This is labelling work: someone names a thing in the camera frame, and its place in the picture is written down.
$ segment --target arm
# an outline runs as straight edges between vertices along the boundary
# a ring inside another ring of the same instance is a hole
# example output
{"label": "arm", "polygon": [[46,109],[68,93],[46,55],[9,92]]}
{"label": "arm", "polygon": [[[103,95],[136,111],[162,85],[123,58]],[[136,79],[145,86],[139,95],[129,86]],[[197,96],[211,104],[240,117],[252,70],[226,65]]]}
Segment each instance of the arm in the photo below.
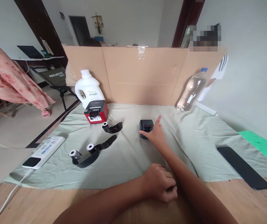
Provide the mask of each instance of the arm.
{"label": "arm", "polygon": [[195,210],[199,213],[201,220],[204,223],[237,223],[214,193],[168,147],[161,125],[159,124],[160,119],[161,116],[158,117],[151,132],[140,131],[140,133],[153,143],[167,161],[180,182],[180,187]]}
{"label": "arm", "polygon": [[135,203],[156,198],[170,202],[177,198],[176,181],[160,164],[152,164],[144,175],[105,189],[66,209],[54,224],[110,223]]}

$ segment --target white cable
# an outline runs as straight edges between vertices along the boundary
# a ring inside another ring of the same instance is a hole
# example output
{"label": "white cable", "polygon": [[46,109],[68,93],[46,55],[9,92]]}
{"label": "white cable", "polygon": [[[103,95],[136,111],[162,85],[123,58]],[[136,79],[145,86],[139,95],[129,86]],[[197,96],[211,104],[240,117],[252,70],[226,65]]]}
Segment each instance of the white cable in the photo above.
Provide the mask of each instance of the white cable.
{"label": "white cable", "polygon": [[2,211],[4,210],[4,208],[6,207],[7,202],[9,201],[9,199],[10,199],[12,193],[14,192],[14,190],[15,190],[15,189],[19,186],[19,184],[21,184],[21,182],[22,182],[22,181],[23,181],[29,174],[31,174],[33,171],[34,171],[33,169],[29,169],[29,170],[25,173],[24,177],[19,181],[19,183],[13,188],[13,190],[10,192],[8,198],[6,199],[5,203],[3,204],[2,208],[0,209],[0,214],[2,213]]}
{"label": "white cable", "polygon": [[27,60],[25,60],[25,62],[26,62],[26,65],[27,65],[27,67],[28,67],[28,70],[27,70],[26,73],[28,73],[28,71],[30,70],[30,67],[29,67],[28,64],[27,64]]}

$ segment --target doorway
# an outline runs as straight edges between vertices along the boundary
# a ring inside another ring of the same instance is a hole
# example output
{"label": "doorway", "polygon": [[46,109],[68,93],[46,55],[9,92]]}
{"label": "doorway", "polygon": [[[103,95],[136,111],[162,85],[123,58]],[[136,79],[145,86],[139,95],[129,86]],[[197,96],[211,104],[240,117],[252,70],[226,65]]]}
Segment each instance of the doorway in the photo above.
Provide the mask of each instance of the doorway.
{"label": "doorway", "polygon": [[42,48],[46,50],[42,43],[43,39],[49,45],[50,49],[54,53],[54,56],[65,57],[62,65],[66,67],[68,62],[67,56],[42,0],[14,0],[14,2],[32,29]]}
{"label": "doorway", "polygon": [[85,41],[90,39],[90,32],[85,16],[69,16],[73,31],[79,46],[84,46]]}

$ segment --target power strip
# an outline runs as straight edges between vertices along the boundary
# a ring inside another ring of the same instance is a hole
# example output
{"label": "power strip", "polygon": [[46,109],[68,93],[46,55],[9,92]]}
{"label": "power strip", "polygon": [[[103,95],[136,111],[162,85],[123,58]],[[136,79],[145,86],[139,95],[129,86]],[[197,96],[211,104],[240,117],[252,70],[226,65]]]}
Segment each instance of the power strip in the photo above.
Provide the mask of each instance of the power strip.
{"label": "power strip", "polygon": [[65,138],[61,136],[51,137],[22,164],[22,167],[34,170],[41,168],[64,141]]}

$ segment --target cardboard backdrop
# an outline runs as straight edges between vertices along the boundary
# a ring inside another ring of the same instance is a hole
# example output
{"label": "cardboard backdrop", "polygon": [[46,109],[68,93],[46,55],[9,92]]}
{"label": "cardboard backdrop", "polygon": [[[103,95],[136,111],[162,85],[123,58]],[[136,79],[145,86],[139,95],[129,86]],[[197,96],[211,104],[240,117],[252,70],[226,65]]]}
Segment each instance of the cardboard backdrop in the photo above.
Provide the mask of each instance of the cardboard backdrop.
{"label": "cardboard backdrop", "polygon": [[201,68],[209,79],[226,49],[190,52],[184,48],[63,46],[76,78],[88,69],[108,103],[177,105],[188,80]]}

